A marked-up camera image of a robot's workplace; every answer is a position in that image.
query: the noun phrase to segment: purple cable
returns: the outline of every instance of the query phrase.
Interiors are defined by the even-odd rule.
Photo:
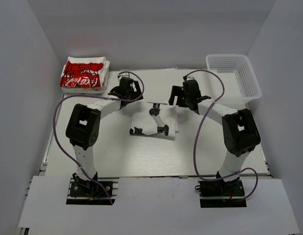
[[[128,99],[118,99],[118,98],[109,98],[109,100],[125,101],[125,102],[129,102],[129,101],[135,102],[135,101],[139,100],[139,99],[142,97],[142,95],[143,95],[143,93],[144,93],[144,91],[145,91],[144,83],[143,83],[142,79],[141,79],[138,75],[136,75],[135,73],[133,73],[133,72],[123,71],[123,72],[120,72],[120,73],[118,74],[118,76],[121,75],[121,74],[123,74],[123,73],[130,73],[130,74],[133,74],[134,76],[137,77],[137,79],[142,83],[142,93],[141,93],[136,99],[132,99],[132,100],[128,100]],[[107,97],[102,97],[102,96],[99,96],[99,95],[95,95],[95,94],[73,94],[73,95],[69,95],[69,96],[63,98],[63,99],[60,100],[59,103],[56,105],[55,110],[54,110],[54,112],[53,112],[52,130],[53,130],[54,139],[55,139],[57,145],[59,146],[59,148],[61,149],[61,151],[62,151],[65,155],[67,155],[73,162],[75,162],[75,164],[81,169],[81,171],[82,171],[83,174],[86,176],[86,178],[88,178],[90,181],[96,183],[97,185],[99,185],[99,186],[102,188],[102,190],[104,191],[104,193],[107,195],[107,197],[108,197],[110,203],[113,205],[113,202],[112,202],[112,200],[111,200],[111,198],[110,198],[110,196],[109,196],[109,193],[107,192],[106,188],[105,188],[100,182],[98,182],[98,181],[92,179],[92,178],[84,171],[84,169],[81,168],[81,164],[80,164],[76,159],[74,159],[74,157],[72,157],[67,151],[65,151],[65,149],[62,147],[62,145],[61,145],[60,142],[59,142],[58,135],[57,135],[57,132],[56,132],[56,117],[57,117],[57,111],[58,111],[60,105],[61,105],[65,100],[67,100],[67,99],[69,99],[69,98],[73,98],[73,97],[89,97],[89,98],[99,98],[99,99],[106,99],[106,100],[108,100],[108,98],[107,98]]]
[[[240,171],[238,171],[238,172],[235,172],[235,173],[232,173],[232,174],[230,174],[230,175],[226,175],[226,176],[223,176],[223,177],[220,177],[220,178],[215,178],[215,179],[206,179],[206,178],[202,177],[202,176],[199,174],[199,171],[197,170],[197,165],[196,165],[196,148],[197,148],[197,141],[198,141],[198,138],[199,138],[199,135],[200,135],[200,131],[201,131],[201,129],[202,129],[202,124],[204,123],[206,117],[208,116],[209,111],[213,108],[213,106],[215,105],[215,103],[216,103],[218,100],[220,100],[221,97],[225,94],[225,86],[224,86],[224,84],[223,84],[221,78],[220,78],[218,75],[216,75],[215,73],[211,72],[211,71],[208,71],[208,70],[194,70],[194,71],[188,73],[187,75],[185,75],[185,77],[191,75],[192,73],[198,72],[198,71],[203,71],[203,72],[207,72],[207,73],[210,73],[210,74],[214,75],[214,76],[219,80],[219,82],[221,83],[221,86],[222,86],[222,93],[221,93],[221,95],[220,95],[218,98],[216,98],[216,99],[214,100],[214,102],[212,102],[211,105],[208,107],[206,113],[204,114],[204,116],[203,116],[203,118],[202,118],[202,120],[201,120],[201,122],[200,122],[199,128],[198,128],[198,130],[197,130],[197,133],[196,133],[196,136],[195,136],[195,141],[194,141],[194,147],[193,147],[193,164],[194,164],[194,170],[195,170],[197,176],[198,176],[201,180],[203,180],[203,181],[219,181],[219,180],[223,180],[223,179],[229,178],[229,177],[234,176],[234,175],[238,175],[238,174],[240,174],[240,173],[242,173],[242,172],[244,172],[244,171],[246,171],[246,170],[251,170],[251,171],[253,171],[254,174],[255,174],[255,176],[256,176],[256,181],[255,181],[255,186],[254,186],[254,188],[252,189],[252,191],[251,191],[247,196],[245,196],[245,197],[243,197],[243,198],[241,198],[241,199],[235,200],[235,201],[243,201],[243,200],[247,199],[248,197],[250,197],[250,196],[255,192],[256,187],[257,187],[257,184],[258,184],[258,174],[257,174],[257,172],[256,172],[253,168],[251,168],[251,167],[246,167],[246,168],[244,168],[244,169],[242,169],[242,170],[240,170]]]

